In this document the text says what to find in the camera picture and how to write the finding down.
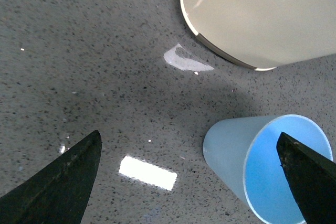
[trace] gray speckled countertop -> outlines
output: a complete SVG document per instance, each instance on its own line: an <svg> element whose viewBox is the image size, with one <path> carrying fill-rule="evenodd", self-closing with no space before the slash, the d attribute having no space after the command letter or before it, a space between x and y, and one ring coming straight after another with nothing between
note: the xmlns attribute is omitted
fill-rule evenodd
<svg viewBox="0 0 336 224"><path fill-rule="evenodd" d="M205 163L207 130L301 114L336 147L335 57L235 66L194 38L179 0L0 0L0 26L0 195L97 129L82 223L261 223ZM208 71L176 67L186 59ZM126 155L177 173L173 189L122 176Z"/></svg>

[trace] beige plastic container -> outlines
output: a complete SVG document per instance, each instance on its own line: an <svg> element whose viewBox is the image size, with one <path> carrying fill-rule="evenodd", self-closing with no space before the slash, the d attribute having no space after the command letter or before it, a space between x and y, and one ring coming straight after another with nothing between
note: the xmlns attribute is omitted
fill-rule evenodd
<svg viewBox="0 0 336 224"><path fill-rule="evenodd" d="M336 53L336 0L181 0L181 7L202 43L247 68Z"/></svg>

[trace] white container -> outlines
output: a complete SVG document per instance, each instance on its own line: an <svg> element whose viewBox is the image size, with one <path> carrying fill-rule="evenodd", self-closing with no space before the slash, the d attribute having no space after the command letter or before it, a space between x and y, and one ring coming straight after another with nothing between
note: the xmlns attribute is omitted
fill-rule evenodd
<svg viewBox="0 0 336 224"><path fill-rule="evenodd" d="M211 50L255 70L336 53L336 0L181 0Z"/></svg>
<svg viewBox="0 0 336 224"><path fill-rule="evenodd" d="M276 150L281 132L332 160L326 135L300 115L220 121L207 132L203 154L210 168L264 223L303 223Z"/></svg>

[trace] light blue cup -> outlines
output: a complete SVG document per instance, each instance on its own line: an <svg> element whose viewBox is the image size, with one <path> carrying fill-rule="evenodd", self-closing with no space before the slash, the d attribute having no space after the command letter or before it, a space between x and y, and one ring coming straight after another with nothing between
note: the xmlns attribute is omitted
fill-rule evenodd
<svg viewBox="0 0 336 224"><path fill-rule="evenodd" d="M220 121L205 136L204 158L264 223L304 223L280 166L276 145L281 132L332 160L326 135L312 120L300 115Z"/></svg>

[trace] white speck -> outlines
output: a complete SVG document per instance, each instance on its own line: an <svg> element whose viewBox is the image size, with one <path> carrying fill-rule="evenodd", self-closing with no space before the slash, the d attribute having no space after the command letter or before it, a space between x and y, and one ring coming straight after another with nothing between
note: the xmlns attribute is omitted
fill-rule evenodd
<svg viewBox="0 0 336 224"><path fill-rule="evenodd" d="M58 149L58 153L63 154L65 152L65 145L62 144L60 148Z"/></svg>

